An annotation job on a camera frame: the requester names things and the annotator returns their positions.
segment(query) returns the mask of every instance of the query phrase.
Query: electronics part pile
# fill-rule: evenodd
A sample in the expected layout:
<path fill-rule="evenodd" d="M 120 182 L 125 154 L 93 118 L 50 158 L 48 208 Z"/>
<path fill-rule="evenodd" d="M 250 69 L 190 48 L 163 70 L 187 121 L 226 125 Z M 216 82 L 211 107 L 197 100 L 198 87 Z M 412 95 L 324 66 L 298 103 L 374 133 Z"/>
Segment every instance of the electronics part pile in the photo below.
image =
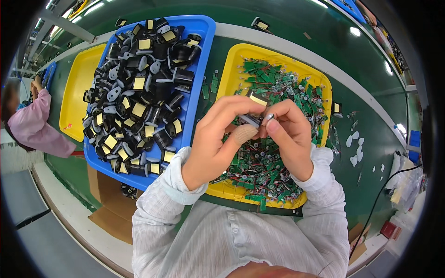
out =
<path fill-rule="evenodd" d="M 159 175 L 177 151 L 172 143 L 182 132 L 181 101 L 194 79 L 187 67 L 198 61 L 202 39 L 183 38 L 185 28 L 160 18 L 116 33 L 84 93 L 84 135 L 115 173 Z M 161 157 L 149 157 L 154 143 Z"/>

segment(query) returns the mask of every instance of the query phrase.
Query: sleeve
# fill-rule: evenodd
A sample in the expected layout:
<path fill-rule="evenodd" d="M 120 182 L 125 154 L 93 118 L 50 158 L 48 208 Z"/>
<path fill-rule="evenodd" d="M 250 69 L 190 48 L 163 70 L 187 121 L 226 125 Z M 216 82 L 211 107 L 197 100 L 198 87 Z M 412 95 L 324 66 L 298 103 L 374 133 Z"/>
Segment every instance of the sleeve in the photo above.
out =
<path fill-rule="evenodd" d="M 47 89 L 40 90 L 39 97 L 20 111 L 18 128 L 21 132 L 32 135 L 42 130 L 49 117 L 50 105 L 51 95 Z"/>
<path fill-rule="evenodd" d="M 301 182 L 292 176 L 307 194 L 303 219 L 297 226 L 327 261 L 318 275 L 345 277 L 349 261 L 348 221 L 343 188 L 329 168 L 333 153 L 312 144 L 311 159 L 314 172 L 309 180 Z"/>
<path fill-rule="evenodd" d="M 133 215 L 134 276 L 154 277 L 174 240 L 175 224 L 181 219 L 184 205 L 194 204 L 205 193 L 208 183 L 189 191 L 182 180 L 181 167 L 191 147 L 184 147 L 170 165 L 136 201 Z"/>

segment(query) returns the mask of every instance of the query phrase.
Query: green workbench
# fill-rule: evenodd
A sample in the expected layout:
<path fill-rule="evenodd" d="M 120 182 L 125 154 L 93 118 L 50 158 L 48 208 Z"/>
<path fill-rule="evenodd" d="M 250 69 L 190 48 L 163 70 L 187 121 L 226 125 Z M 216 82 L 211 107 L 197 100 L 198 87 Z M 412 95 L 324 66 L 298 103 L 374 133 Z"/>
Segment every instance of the green workbench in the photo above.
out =
<path fill-rule="evenodd" d="M 171 16 L 178 14 L 203 14 L 214 18 L 217 22 L 250 27 L 255 16 L 271 24 L 271 31 L 282 38 L 297 43 L 317 54 L 345 71 L 358 81 L 366 90 L 376 97 L 396 123 L 406 126 L 406 103 L 403 88 L 395 75 L 389 75 L 384 66 L 384 56 L 378 48 L 364 35 L 352 36 L 350 27 L 354 24 L 333 9 L 324 9 L 310 1 L 221 1 L 217 4 L 205 4 L 204 1 L 191 1 L 187 5 L 176 5 L 179 1 L 113 1 L 82 18 L 78 24 L 95 35 L 115 30 L 116 19 L 126 18 L 129 22 L 141 21 L 146 18 Z M 61 46 L 63 51 L 66 43 L 73 45 L 80 43 L 78 38 L 63 32 L 54 40 L 55 45 Z M 222 74 L 228 50 L 242 41 L 225 37 L 214 38 L 214 43 L 207 63 L 206 76 L 211 80 L 215 69 Z M 43 55 L 53 56 L 51 48 L 47 48 Z M 48 122 L 59 130 L 60 106 L 65 90 L 71 64 L 77 53 L 74 53 L 57 63 L 54 80 L 50 88 L 53 96 L 51 113 Z M 350 111 L 359 111 L 356 119 L 359 121 L 355 130 L 360 137 L 365 138 L 363 145 L 364 158 L 356 167 L 352 167 L 349 157 L 355 155 L 355 141 L 351 148 L 345 147 L 352 121 L 346 117 L 333 118 L 340 137 L 341 155 L 334 156 L 331 164 L 332 172 L 337 181 L 343 186 L 346 196 L 347 218 L 349 227 L 358 221 L 364 222 L 369 214 L 377 193 L 388 178 L 392 164 L 392 153 L 403 148 L 392 130 L 384 123 L 377 113 L 372 110 L 355 93 L 327 74 L 333 88 L 333 98 L 342 103 L 344 115 Z M 202 117 L 202 109 L 206 101 L 200 99 L 196 118 Z M 83 143 L 75 142 L 79 148 Z M 62 183 L 71 190 L 91 210 L 101 205 L 89 192 L 86 161 L 71 157 L 60 159 L 46 155 L 46 162 Z M 385 171 L 380 172 L 380 165 L 385 165 Z M 359 185 L 357 180 L 362 172 Z M 220 199 L 203 195 L 202 200 L 220 205 L 235 207 L 240 210 L 257 211 L 255 205 Z M 267 208 L 271 214 L 293 214 L 292 210 Z M 389 198 L 380 197 L 372 222 L 373 228 L 379 229 L 383 222 L 393 213 Z"/>

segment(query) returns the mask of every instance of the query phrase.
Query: woman's right hand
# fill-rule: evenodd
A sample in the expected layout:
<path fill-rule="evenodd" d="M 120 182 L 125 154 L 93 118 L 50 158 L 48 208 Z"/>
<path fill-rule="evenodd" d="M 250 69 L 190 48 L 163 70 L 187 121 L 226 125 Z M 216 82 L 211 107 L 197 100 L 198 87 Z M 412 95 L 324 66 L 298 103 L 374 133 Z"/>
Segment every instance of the woman's right hand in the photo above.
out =
<path fill-rule="evenodd" d="M 311 124 L 291 100 L 271 106 L 265 113 L 260 137 L 270 135 L 279 146 L 280 156 L 289 172 L 307 181 L 314 171 L 311 160 Z"/>
<path fill-rule="evenodd" d="M 36 76 L 36 78 L 32 81 L 32 84 L 37 89 L 37 93 L 39 93 L 42 90 L 42 80 L 40 76 Z"/>

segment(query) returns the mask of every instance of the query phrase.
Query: fingernail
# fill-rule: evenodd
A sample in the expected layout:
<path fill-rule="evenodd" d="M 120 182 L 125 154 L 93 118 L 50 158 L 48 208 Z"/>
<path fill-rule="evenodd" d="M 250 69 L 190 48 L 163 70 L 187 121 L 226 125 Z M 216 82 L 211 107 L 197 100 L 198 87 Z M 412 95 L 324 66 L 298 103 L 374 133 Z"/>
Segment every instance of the fingernail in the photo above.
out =
<path fill-rule="evenodd" d="M 273 113 L 268 114 L 267 116 L 264 117 L 263 119 L 263 123 L 261 125 L 265 126 L 267 124 L 267 122 L 272 119 L 274 117 Z"/>
<path fill-rule="evenodd" d="M 267 122 L 266 129 L 269 133 L 274 133 L 279 128 L 279 123 L 276 119 L 270 119 Z"/>

